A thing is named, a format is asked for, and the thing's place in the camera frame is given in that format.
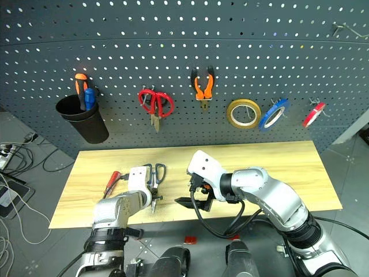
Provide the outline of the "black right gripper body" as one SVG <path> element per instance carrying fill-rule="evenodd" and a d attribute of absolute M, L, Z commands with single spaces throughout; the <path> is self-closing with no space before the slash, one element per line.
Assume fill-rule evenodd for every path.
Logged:
<path fill-rule="evenodd" d="M 200 191 L 202 194 L 207 195 L 206 200 L 197 200 L 195 198 L 195 192 Z M 196 173 L 191 174 L 190 178 L 190 205 L 212 205 L 215 199 L 213 188 L 205 182 L 204 178 Z"/>

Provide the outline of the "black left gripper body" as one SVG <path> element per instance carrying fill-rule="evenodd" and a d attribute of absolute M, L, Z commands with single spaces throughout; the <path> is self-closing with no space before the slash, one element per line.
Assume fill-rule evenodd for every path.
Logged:
<path fill-rule="evenodd" d="M 152 189 L 153 189 L 153 184 L 154 184 L 154 177 L 153 177 L 152 173 L 147 173 L 146 177 L 147 177 L 146 187 L 148 188 L 149 193 L 150 193 L 150 202 L 149 202 L 149 204 L 151 204 L 152 200 L 153 200 Z"/>

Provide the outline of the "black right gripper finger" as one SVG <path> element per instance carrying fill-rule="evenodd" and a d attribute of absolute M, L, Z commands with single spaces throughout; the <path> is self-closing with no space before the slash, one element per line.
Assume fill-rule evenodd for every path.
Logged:
<path fill-rule="evenodd" d="M 202 191 L 207 195 L 206 200 L 197 200 L 197 208 L 209 212 L 212 206 L 212 202 L 214 200 L 214 193 L 212 191 Z"/>
<path fill-rule="evenodd" d="M 179 197 L 175 202 L 188 209 L 194 209 L 197 206 L 197 201 L 191 197 Z"/>

